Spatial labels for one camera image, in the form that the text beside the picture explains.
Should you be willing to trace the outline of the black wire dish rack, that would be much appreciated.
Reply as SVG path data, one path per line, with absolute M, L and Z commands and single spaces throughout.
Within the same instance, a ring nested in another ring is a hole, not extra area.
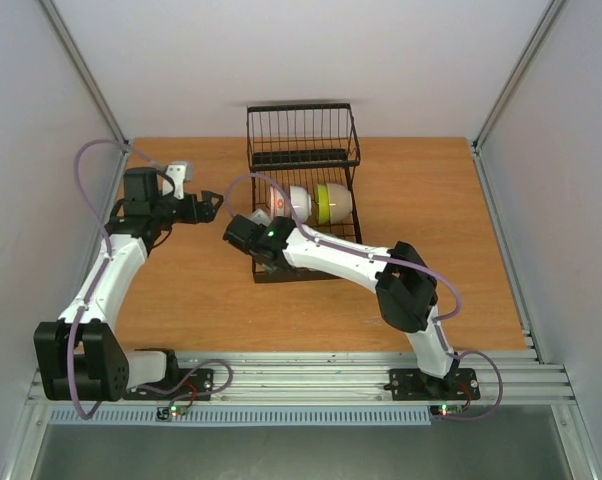
M 254 178 L 253 209 L 269 217 L 296 213 L 321 233 L 362 241 L 353 187 L 361 151 L 349 103 L 249 106 L 246 140 L 249 171 L 276 181 L 292 200 L 285 205 L 267 181 Z

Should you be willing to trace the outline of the white bowl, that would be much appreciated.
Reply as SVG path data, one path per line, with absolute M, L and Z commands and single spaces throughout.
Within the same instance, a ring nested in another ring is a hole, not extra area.
M 329 215 L 331 223 L 345 220 L 353 210 L 350 190 L 341 184 L 327 183 Z
M 296 185 L 289 187 L 292 210 L 296 213 L 299 221 L 305 223 L 312 214 L 312 199 L 308 191 Z

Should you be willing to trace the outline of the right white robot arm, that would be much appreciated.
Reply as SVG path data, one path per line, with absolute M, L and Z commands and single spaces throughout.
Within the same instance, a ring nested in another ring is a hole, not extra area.
M 264 225 L 236 215 L 223 240 L 252 257 L 268 272 L 315 270 L 358 284 L 376 295 L 382 319 L 408 338 L 417 358 L 413 397 L 435 399 L 454 389 L 456 370 L 441 346 L 434 326 L 438 313 L 437 282 L 430 275 L 403 265 L 404 260 L 424 266 L 409 244 L 394 248 L 370 247 L 298 226 L 279 216 Z

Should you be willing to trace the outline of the lime green bowl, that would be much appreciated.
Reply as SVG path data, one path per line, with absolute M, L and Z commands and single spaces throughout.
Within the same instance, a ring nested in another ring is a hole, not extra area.
M 317 223 L 319 225 L 330 222 L 330 200 L 326 184 L 315 185 L 315 201 L 317 205 Z

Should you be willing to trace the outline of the red patterned bowl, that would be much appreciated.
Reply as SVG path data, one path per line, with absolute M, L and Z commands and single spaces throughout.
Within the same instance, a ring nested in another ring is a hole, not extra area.
M 268 208 L 272 219 L 279 216 L 288 217 L 290 215 L 290 210 L 284 196 L 273 186 L 269 187 Z

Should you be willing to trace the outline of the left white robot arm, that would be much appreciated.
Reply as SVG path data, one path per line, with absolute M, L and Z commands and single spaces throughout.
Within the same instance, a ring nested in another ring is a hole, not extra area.
M 184 380 L 173 351 L 125 351 L 114 330 L 134 277 L 174 225 L 215 219 L 222 196 L 186 192 L 191 178 L 192 166 L 184 161 L 124 173 L 123 196 L 104 226 L 105 238 L 89 274 L 59 318 L 35 330 L 38 370 L 48 399 L 118 401 L 133 389 L 170 398 L 180 391 Z

